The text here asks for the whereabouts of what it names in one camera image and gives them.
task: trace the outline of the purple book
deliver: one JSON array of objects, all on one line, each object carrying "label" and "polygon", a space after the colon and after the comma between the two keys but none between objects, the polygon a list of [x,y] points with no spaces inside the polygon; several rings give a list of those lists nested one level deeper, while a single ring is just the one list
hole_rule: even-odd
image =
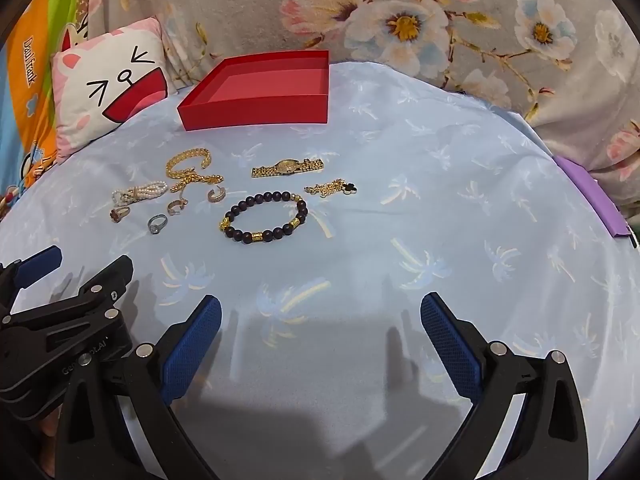
[{"label": "purple book", "polygon": [[588,200],[611,236],[631,235],[625,218],[587,170],[563,156],[554,156],[554,161]]}]

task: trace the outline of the gold chain bracelet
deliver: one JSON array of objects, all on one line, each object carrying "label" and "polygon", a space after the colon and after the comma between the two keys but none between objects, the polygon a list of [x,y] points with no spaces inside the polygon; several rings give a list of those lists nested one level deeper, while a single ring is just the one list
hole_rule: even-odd
[{"label": "gold chain bracelet", "polygon": [[347,183],[343,178],[336,178],[328,184],[316,184],[315,186],[305,187],[305,191],[311,195],[320,193],[321,198],[327,198],[329,195],[343,192],[345,195],[356,194],[358,189],[351,183]]},{"label": "gold chain bracelet", "polygon": [[194,156],[204,157],[204,160],[201,163],[203,170],[209,164],[211,164],[211,153],[206,148],[193,148],[191,150],[187,150],[186,152],[178,153],[177,155],[172,156],[172,158],[169,159],[169,162],[166,164],[166,176],[169,178],[180,180],[180,182],[174,184],[169,190],[172,193],[183,190],[187,186],[187,184],[190,184],[191,182],[206,182],[207,184],[218,184],[224,180],[224,177],[222,175],[199,175],[196,173],[195,168],[173,171],[173,167],[176,164]]}]

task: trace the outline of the floral fabric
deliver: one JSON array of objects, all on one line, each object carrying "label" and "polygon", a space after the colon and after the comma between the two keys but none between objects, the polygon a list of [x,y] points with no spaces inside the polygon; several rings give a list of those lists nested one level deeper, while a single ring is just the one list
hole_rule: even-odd
[{"label": "floral fabric", "polygon": [[222,57],[327,48],[517,111],[640,203],[639,45],[611,0],[90,0],[91,36],[156,14],[177,86]]}]

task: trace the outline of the red box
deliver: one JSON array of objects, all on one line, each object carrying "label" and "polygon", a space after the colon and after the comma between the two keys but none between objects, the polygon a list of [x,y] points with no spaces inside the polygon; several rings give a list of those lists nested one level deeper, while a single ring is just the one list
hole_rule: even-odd
[{"label": "red box", "polygon": [[224,59],[178,105],[185,130],[326,123],[329,52],[289,50]]}]

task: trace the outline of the cat pillow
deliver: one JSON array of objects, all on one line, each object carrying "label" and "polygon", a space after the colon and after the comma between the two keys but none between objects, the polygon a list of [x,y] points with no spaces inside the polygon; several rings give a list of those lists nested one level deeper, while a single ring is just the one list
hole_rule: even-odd
[{"label": "cat pillow", "polygon": [[148,18],[53,56],[58,163],[175,93],[161,34]]}]

